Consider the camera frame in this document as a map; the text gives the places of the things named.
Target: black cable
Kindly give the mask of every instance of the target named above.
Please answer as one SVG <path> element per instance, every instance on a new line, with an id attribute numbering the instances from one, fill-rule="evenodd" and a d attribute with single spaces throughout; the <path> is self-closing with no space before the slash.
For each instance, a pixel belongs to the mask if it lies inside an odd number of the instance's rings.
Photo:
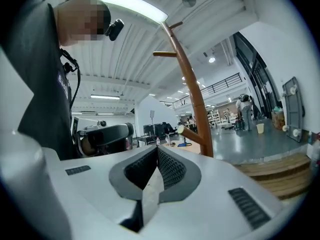
<path id="1" fill-rule="evenodd" d="M 78 90 L 79 90 L 79 86 L 80 86 L 81 75 L 80 75 L 80 69 L 79 68 L 77 70 L 77 76 L 78 76 L 78 84 L 76 86 L 75 93 L 74 93 L 73 98 L 72 98 L 71 103 L 70 103 L 70 111 L 71 111 L 72 105 L 74 104 L 74 101 L 76 99 L 76 96 L 77 96 L 77 93 L 78 93 Z"/>

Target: ceiling light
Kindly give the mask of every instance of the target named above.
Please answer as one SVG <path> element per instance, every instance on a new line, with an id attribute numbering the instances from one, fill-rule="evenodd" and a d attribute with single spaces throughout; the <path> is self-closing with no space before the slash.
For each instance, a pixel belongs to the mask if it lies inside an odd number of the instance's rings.
<path id="1" fill-rule="evenodd" d="M 96 98 L 96 99 L 109 99 L 109 100 L 120 100 L 119 96 L 106 96 L 106 95 L 94 95 L 91 94 L 91 98 Z"/>
<path id="2" fill-rule="evenodd" d="M 215 60 L 216 60 L 215 57 L 211 57 L 211 58 L 209 59 L 209 62 L 210 62 L 210 63 L 213 63 L 213 62 L 215 62 Z"/>
<path id="3" fill-rule="evenodd" d="M 121 6 L 127 8 L 131 11 L 137 12 L 146 16 L 147 18 L 160 24 L 164 22 L 168 15 L 158 8 L 154 7 L 150 3 L 143 0 L 102 0 L 107 4 L 113 4 L 116 6 Z"/>

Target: wooden peg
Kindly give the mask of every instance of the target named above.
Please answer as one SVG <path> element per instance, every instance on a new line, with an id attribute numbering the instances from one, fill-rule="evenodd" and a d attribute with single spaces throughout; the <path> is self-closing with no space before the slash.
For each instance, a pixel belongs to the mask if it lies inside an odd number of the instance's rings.
<path id="1" fill-rule="evenodd" d="M 177 53 L 173 51 L 154 51 L 153 56 L 177 57 Z"/>
<path id="2" fill-rule="evenodd" d="M 180 21 L 180 22 L 177 22 L 177 23 L 171 25 L 169 28 L 173 30 L 174 28 L 179 27 L 179 26 L 182 25 L 182 24 L 183 24 L 183 22 Z"/>

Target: gray vent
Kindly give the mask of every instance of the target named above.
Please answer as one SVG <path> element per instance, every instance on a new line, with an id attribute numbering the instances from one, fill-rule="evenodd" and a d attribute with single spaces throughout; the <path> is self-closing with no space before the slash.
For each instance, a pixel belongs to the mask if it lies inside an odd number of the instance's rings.
<path id="1" fill-rule="evenodd" d="M 231 189 L 228 192 L 254 230 L 270 220 L 266 212 L 242 187 Z"/>

